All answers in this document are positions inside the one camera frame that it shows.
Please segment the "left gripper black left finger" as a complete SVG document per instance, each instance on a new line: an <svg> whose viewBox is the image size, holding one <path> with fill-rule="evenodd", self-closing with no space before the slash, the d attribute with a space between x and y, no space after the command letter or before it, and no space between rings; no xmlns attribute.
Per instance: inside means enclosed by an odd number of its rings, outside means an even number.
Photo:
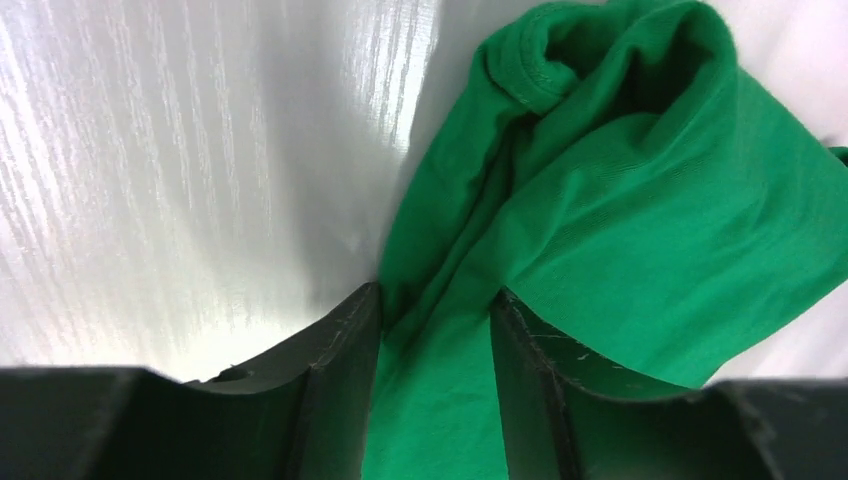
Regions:
<svg viewBox="0 0 848 480"><path fill-rule="evenodd" d="M5 479L358 479L380 343L368 283L207 381L140 367L1 372Z"/></svg>

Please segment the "green t shirt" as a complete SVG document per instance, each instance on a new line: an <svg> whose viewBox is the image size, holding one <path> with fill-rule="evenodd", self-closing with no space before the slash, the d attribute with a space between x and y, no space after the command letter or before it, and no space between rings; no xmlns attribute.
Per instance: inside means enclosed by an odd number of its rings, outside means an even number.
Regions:
<svg viewBox="0 0 848 480"><path fill-rule="evenodd" d="M740 67L712 7L534 7L476 50L393 222L363 475L506 477L502 289L696 388L846 278L847 152Z"/></svg>

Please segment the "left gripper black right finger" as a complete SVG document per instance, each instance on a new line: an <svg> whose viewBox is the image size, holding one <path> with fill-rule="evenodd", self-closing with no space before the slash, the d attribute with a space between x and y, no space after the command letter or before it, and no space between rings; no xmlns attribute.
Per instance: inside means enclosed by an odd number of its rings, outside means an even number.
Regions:
<svg viewBox="0 0 848 480"><path fill-rule="evenodd" d="M627 369L509 291L490 309L513 479L843 479L843 380L688 390Z"/></svg>

